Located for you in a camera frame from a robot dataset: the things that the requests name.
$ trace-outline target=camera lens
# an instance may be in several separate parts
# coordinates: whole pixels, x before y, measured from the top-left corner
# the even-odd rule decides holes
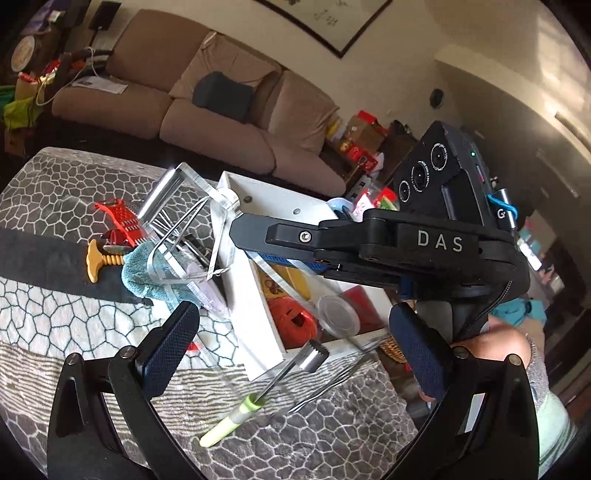
[[[431,165],[435,170],[443,170],[447,163],[447,148],[441,143],[433,145],[431,150]]]
[[[410,198],[410,185],[406,180],[400,182],[400,187],[398,187],[398,196],[403,202],[407,202]]]
[[[423,161],[419,161],[413,167],[411,178],[415,190],[417,192],[422,192],[427,185],[429,185],[429,170],[427,169],[427,164]]]

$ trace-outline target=picture frame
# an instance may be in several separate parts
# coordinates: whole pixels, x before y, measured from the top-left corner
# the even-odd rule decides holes
[[[300,27],[340,59],[392,3],[392,0],[256,1]]]

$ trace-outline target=yellow box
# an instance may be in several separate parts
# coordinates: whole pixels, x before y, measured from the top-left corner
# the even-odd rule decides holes
[[[298,292],[306,300],[309,300],[310,289],[304,278],[304,274],[299,271],[296,267],[285,267],[283,265],[273,264],[271,265],[282,278],[291,285],[296,292]],[[266,299],[276,299],[277,297],[288,296],[283,289],[272,281],[269,276],[263,272],[260,268],[258,269],[259,279],[261,280],[262,292]]]

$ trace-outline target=green bag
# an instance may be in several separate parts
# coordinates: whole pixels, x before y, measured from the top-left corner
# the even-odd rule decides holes
[[[4,125],[9,130],[34,127],[43,108],[35,104],[35,97],[14,100],[4,105]]]

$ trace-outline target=person's arm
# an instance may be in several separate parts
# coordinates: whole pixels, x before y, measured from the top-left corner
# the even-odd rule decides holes
[[[492,315],[488,317],[488,332],[452,346],[457,345],[466,347],[475,357],[487,360],[503,361],[507,355],[515,353],[526,368],[531,360],[531,346],[525,335]]]

